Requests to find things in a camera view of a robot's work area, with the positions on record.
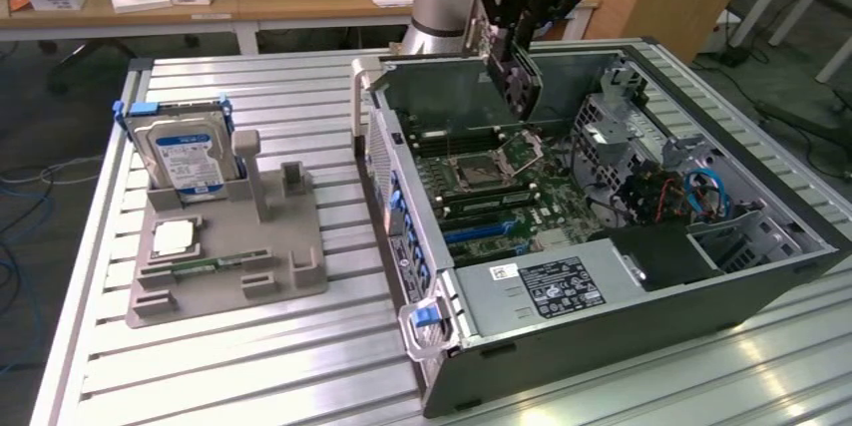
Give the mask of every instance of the metal workbench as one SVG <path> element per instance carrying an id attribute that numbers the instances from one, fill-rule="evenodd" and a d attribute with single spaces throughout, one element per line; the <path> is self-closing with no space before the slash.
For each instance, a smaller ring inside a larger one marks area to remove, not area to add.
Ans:
<path id="1" fill-rule="evenodd" d="M 852 235 L 850 204 L 674 58 L 636 44 L 794 190 Z M 228 94 L 258 128 L 262 168 L 315 175 L 326 294 L 131 329 L 128 287 L 148 175 L 115 129 L 39 393 L 34 423 L 535 425 L 779 424 L 852 417 L 852 263 L 794 289 L 743 325 L 494 401 L 420 417 L 418 384 L 351 150 L 351 62 L 383 51 L 156 61 L 124 102 Z M 691 128 L 659 93 L 648 108 Z M 583 354 L 566 344 L 564 354 Z"/>

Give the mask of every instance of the floor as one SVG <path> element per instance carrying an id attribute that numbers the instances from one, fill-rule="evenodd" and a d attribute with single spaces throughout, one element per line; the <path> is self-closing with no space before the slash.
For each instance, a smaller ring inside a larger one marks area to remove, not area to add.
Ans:
<path id="1" fill-rule="evenodd" d="M 732 10 L 746 12 L 754 1 L 734 0 Z M 771 20 L 774 9 L 787 2 L 788 0 L 776 0 L 764 21 Z M 812 78 L 852 34 L 852 19 L 820 4 L 812 6 L 808 14 L 782 47 L 774 49 L 762 40 L 758 41 L 758 47 L 770 57 L 767 65 L 752 60 L 736 69 L 726 69 L 726 72 L 756 100 L 807 115 L 826 125 L 839 125 L 852 113 L 832 113 L 839 101 L 831 89 L 818 84 Z M 394 28 L 364 30 L 362 40 L 366 47 L 386 45 L 388 40 L 399 39 L 402 32 Z M 348 37 L 343 29 L 278 32 L 266 35 L 262 40 L 270 52 L 334 50 L 359 43 L 355 31 L 350 34 Z M 235 55 L 239 52 L 236 39 L 231 35 L 204 35 L 200 40 L 198 48 L 187 47 L 182 36 L 130 39 L 127 43 L 144 57 L 163 57 L 167 52 L 171 57 Z M 46 73 L 60 55 L 70 53 L 78 45 L 78 42 L 60 42 L 59 53 L 47 56 L 35 43 L 24 42 L 0 60 L 0 171 L 23 166 L 47 166 L 103 153 L 112 127 L 108 106 L 122 92 L 127 61 L 115 52 L 99 52 L 66 76 L 70 92 L 63 97 L 52 96 L 44 90 Z M 0 52 L 8 52 L 14 48 L 12 44 L 0 44 Z M 700 57 L 698 62 L 707 67 L 716 66 L 712 59 L 706 57 Z M 702 76 L 730 101 L 756 118 L 750 102 L 738 93 L 731 81 L 712 71 L 702 72 Z M 852 90 L 851 79 L 852 62 L 838 72 L 831 84 L 835 88 Z M 778 122 L 767 124 L 764 128 L 804 158 L 806 143 L 799 134 Z M 840 172 L 847 163 L 843 152 L 818 141 L 815 147 L 814 161 L 824 170 Z M 92 175 L 98 172 L 98 167 L 98 163 L 75 166 L 58 175 L 58 180 Z M 36 171 L 30 170 L 19 175 L 35 173 Z M 835 179 L 827 181 L 847 198 L 852 198 L 850 185 Z M 16 191 L 35 194 L 44 187 L 47 186 L 43 184 L 34 184 Z M 51 217 L 34 234 L 12 244 L 18 262 L 32 280 L 43 321 L 42 334 L 34 341 L 34 312 L 28 296 L 23 293 L 12 309 L 0 315 L 0 370 L 24 355 L 22 365 L 0 375 L 3 425 L 19 426 L 28 423 L 94 188 L 94 182 L 56 186 L 51 193 Z M 32 199 L 0 195 L 0 224 L 6 224 L 31 202 Z M 0 290 L 0 305 L 4 304 L 7 295 L 4 288 Z"/>

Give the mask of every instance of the gray parts tray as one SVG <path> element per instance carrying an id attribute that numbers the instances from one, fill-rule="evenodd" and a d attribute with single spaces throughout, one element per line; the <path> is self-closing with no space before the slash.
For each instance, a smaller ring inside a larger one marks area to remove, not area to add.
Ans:
<path id="1" fill-rule="evenodd" d="M 327 267 L 311 175 L 284 164 L 262 175 L 266 221 L 248 181 L 228 182 L 230 198 L 180 208 L 174 190 L 148 191 L 126 316 L 132 328 L 324 292 Z M 175 203 L 166 200 L 175 197 Z M 194 224 L 192 245 L 168 260 L 152 256 L 164 221 Z"/>

